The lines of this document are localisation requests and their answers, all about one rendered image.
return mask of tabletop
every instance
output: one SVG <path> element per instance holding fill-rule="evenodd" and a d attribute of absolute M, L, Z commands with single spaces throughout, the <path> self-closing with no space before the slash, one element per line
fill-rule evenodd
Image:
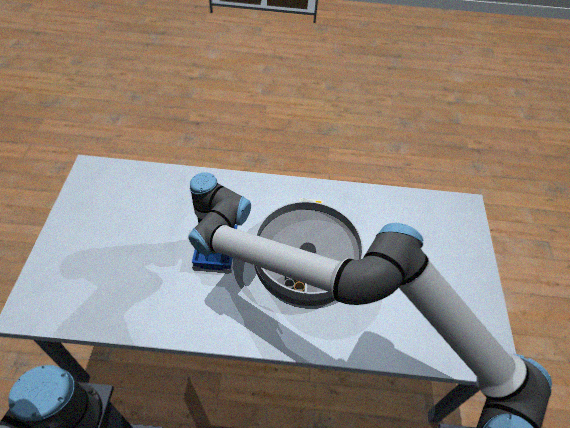
<path fill-rule="evenodd" d="M 507 352 L 512 332 L 481 195 L 78 156 L 0 314 L 0 335 L 336 367 L 474 383 L 401 291 L 359 306 L 300 308 L 254 266 L 192 269 L 190 179 L 211 172 L 252 203 L 257 234 L 276 209 L 318 200 L 356 227 L 363 252 L 387 223 L 423 250 Z"/>

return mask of blue joint cap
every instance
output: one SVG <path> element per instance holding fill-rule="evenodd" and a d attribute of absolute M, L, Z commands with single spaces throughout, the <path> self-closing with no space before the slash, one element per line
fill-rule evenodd
<path fill-rule="evenodd" d="M 216 180 L 214 174 L 201 172 L 200 174 L 196 174 L 192 177 L 192 180 L 190 180 L 190 192 L 195 195 L 202 195 L 213 190 L 217 184 L 218 180 Z"/>
<path fill-rule="evenodd" d="M 236 224 L 238 226 L 244 224 L 247 218 L 249 217 L 250 212 L 251 212 L 251 202 L 249 201 L 249 199 L 244 198 L 242 196 L 241 199 L 239 200 L 238 212 L 236 215 Z"/>
<path fill-rule="evenodd" d="M 410 235 L 420 241 L 423 245 L 424 238 L 416 229 L 412 226 L 408 226 L 407 224 L 403 223 L 389 223 L 380 230 L 378 233 L 384 232 L 396 232 L 396 233 L 403 233 L 404 235 Z"/>
<path fill-rule="evenodd" d="M 33 368 L 10 390 L 10 412 L 23 422 L 43 421 L 69 403 L 74 389 L 75 382 L 67 371 L 56 366 Z"/>
<path fill-rule="evenodd" d="M 503 413 L 491 418 L 483 428 L 533 428 L 533 426 L 520 416 Z"/>
<path fill-rule="evenodd" d="M 200 253 L 204 254 L 205 256 L 212 254 L 212 249 L 206 243 L 206 240 L 202 238 L 202 235 L 198 233 L 196 229 L 192 229 L 190 235 L 188 235 L 188 239 L 192 246 Z"/>
<path fill-rule="evenodd" d="M 540 372 L 544 375 L 544 377 L 548 381 L 548 385 L 552 388 L 552 378 L 550 377 L 550 374 L 548 373 L 548 371 L 544 367 L 542 367 L 540 364 L 538 364 L 532 358 L 527 358 L 523 355 L 518 355 L 518 354 L 517 354 L 517 356 L 521 357 L 523 360 L 529 362 L 530 364 L 535 366 L 538 370 L 540 370 Z"/>

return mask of table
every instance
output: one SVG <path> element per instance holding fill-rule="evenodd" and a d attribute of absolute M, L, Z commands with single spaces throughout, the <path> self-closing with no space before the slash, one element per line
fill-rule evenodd
<path fill-rule="evenodd" d="M 62 342 L 459 384 L 443 407 L 477 391 L 475 375 L 401 291 L 369 305 L 305 309 L 275 298 L 237 259 L 232 273 L 194 271 L 189 182 L 205 171 L 252 202 L 240 226 L 247 233 L 303 199 L 350 219 L 364 251 L 383 225 L 411 225 L 432 263 L 514 353 L 480 195 L 92 156 L 73 165 L 0 314 L 0 334 L 36 340 L 83 381 L 88 375 Z"/>

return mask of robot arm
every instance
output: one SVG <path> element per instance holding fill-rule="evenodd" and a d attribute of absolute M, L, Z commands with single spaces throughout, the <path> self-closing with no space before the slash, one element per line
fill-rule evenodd
<path fill-rule="evenodd" d="M 211 177 L 206 177 L 206 186 L 196 184 L 204 181 L 204 173 L 191 182 L 199 224 L 189 239 L 198 251 L 226 254 L 297 278 L 331 291 L 335 300 L 346 304 L 372 303 L 400 288 L 477 376 L 487 396 L 478 428 L 499 428 L 493 423 L 501 423 L 504 415 L 527 424 L 520 428 L 542 426 L 551 391 L 548 373 L 538 363 L 503 349 L 429 262 L 415 229 L 386 225 L 362 259 L 332 260 L 235 230 L 233 226 L 249 215 L 249 201 L 229 190 L 220 194 L 221 186 L 207 175 Z"/>

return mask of round tray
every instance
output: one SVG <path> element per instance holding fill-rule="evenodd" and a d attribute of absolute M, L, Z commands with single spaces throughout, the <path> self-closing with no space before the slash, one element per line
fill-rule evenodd
<path fill-rule="evenodd" d="M 362 252 L 360 237 L 350 220 L 320 203 L 297 202 L 285 205 L 263 221 L 257 234 L 338 261 L 360 259 Z M 330 291 L 259 266 L 255 270 L 265 288 L 292 305 L 322 306 L 333 301 Z"/>

